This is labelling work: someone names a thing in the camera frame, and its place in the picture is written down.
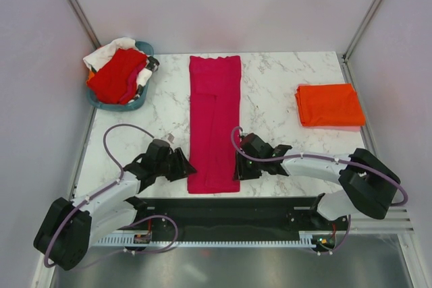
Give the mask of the magenta t shirt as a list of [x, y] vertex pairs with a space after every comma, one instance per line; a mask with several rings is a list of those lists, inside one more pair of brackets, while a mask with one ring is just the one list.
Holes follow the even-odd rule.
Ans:
[[230, 140], [240, 124], [240, 56], [202, 58], [191, 56], [189, 194], [240, 191], [236, 179], [236, 150]]

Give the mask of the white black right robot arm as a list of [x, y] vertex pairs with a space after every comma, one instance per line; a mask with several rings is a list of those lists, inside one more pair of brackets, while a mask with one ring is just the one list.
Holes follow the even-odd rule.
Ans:
[[[320, 194], [315, 199], [309, 212], [315, 229], [326, 229], [334, 220], [356, 213], [382, 220], [390, 207], [408, 201], [399, 177], [364, 148], [357, 148], [352, 154], [319, 154], [285, 144], [272, 147], [254, 133], [233, 140], [232, 145], [239, 180], [257, 179], [266, 172], [340, 185], [339, 191]], [[402, 195], [398, 203], [394, 202], [397, 193]]]

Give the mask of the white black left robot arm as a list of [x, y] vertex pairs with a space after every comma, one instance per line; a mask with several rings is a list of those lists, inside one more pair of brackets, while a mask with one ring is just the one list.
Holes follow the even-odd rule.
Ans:
[[33, 246], [49, 266], [71, 270], [88, 249], [117, 229], [142, 229], [148, 213], [141, 209], [138, 194], [152, 186], [158, 177], [176, 181], [197, 170], [181, 148], [172, 149], [164, 140], [153, 140], [146, 152], [121, 168], [119, 178], [108, 185], [75, 198], [56, 199], [34, 238]]

